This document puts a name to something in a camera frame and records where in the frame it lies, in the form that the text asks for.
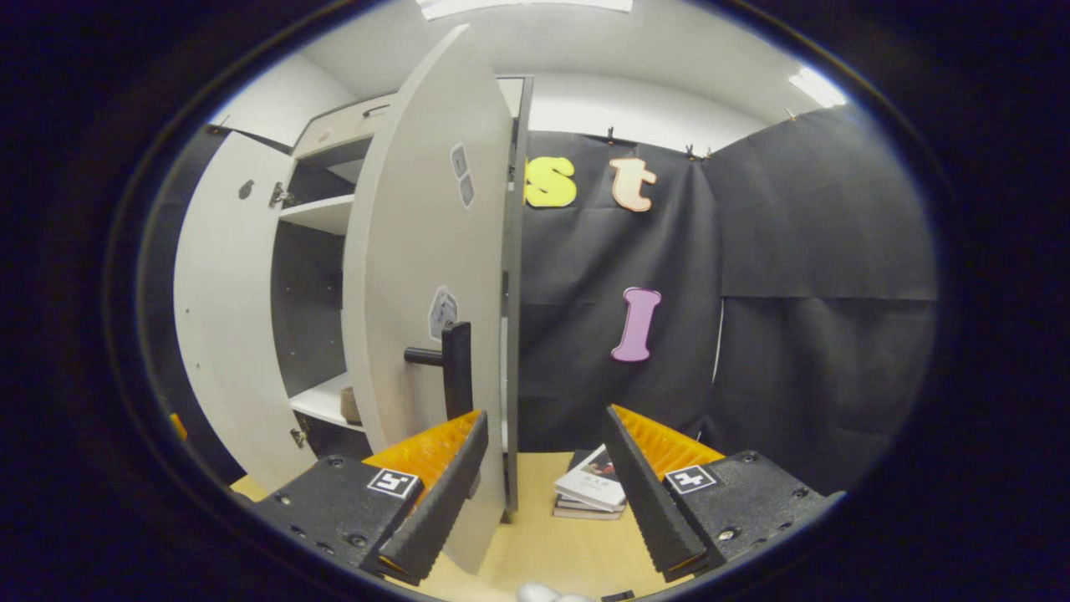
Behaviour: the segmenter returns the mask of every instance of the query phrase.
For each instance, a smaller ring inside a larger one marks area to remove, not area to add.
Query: ceiling
[[[798,61],[682,0],[636,0],[631,13],[567,5],[483,9],[428,22],[415,0],[384,2],[302,53],[357,98],[394,92],[455,26],[472,24],[499,74],[587,73],[690,92],[773,124],[819,108],[788,82]]]

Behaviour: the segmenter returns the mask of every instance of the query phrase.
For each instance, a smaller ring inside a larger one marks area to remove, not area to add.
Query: black backdrop
[[[724,453],[756,449],[823,493],[888,447],[932,350],[936,261],[923,197],[859,110],[702,160],[550,132],[529,156],[569,158],[578,196],[524,207],[521,451],[597,445],[609,403]],[[657,174],[649,211],[614,201],[618,156]],[[629,285],[662,294],[633,365],[609,355]]]

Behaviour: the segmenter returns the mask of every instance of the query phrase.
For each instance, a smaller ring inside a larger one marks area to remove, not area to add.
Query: cabinet shelf
[[[353,195],[336,196],[284,209],[278,218],[284,221],[342,235],[349,226]]]
[[[290,398],[290,410],[306,416],[364,433],[364,427],[350,425],[341,416],[341,390],[352,386],[349,373],[321,383],[311,389]]]

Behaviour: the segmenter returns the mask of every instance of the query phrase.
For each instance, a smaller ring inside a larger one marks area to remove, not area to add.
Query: open cabinet door
[[[272,492],[316,462],[288,405],[272,333],[271,267],[290,156],[238,133],[194,190],[174,262],[174,326],[189,385],[227,451]]]
[[[429,324],[437,293],[448,290],[456,320],[471,323],[473,405],[487,413],[489,445],[445,552],[475,572],[505,503],[499,352],[511,118],[468,26],[424,58],[388,119],[368,149],[347,229],[346,364],[378,452],[446,420],[442,369],[403,358],[406,348],[441,350]]]

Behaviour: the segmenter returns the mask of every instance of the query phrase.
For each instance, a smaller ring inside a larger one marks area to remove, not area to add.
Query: table surface
[[[565,474],[571,457],[519,454],[519,510],[509,524],[498,527],[478,574],[465,573],[440,554],[419,587],[391,581],[458,602],[514,602],[517,588],[528,582],[594,600],[628,589],[637,597],[664,589],[668,584],[654,570],[630,506],[618,521],[553,516],[553,482]],[[232,489],[255,501],[268,495],[248,478]]]

